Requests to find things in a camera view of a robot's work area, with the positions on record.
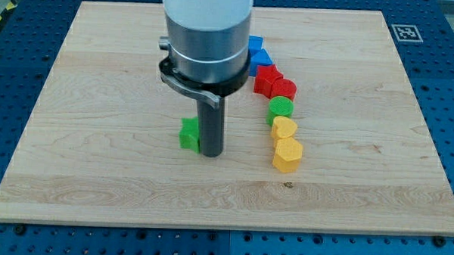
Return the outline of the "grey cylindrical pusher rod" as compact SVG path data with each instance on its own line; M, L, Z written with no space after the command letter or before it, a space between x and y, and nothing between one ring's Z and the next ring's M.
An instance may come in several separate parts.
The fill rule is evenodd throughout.
M206 157L217 157L223 150L225 100L220 98L219 107L197 102L197 120L200 132L199 145Z

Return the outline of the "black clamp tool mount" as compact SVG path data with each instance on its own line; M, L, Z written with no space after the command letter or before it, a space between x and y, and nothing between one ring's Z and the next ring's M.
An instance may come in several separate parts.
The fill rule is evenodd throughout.
M164 84L187 98L201 101L214 109L220 106L221 98L236 93L245 83L250 73L250 53L243 69L232 78L214 84L206 84L182 75L169 57L159 63L160 78Z

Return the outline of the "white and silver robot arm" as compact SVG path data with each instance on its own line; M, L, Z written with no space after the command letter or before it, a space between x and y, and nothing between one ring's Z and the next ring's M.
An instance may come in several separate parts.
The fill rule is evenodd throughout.
M159 47L166 85L197 102L199 146L206 157L223 151L225 98L250 72L253 0L163 0L167 35Z

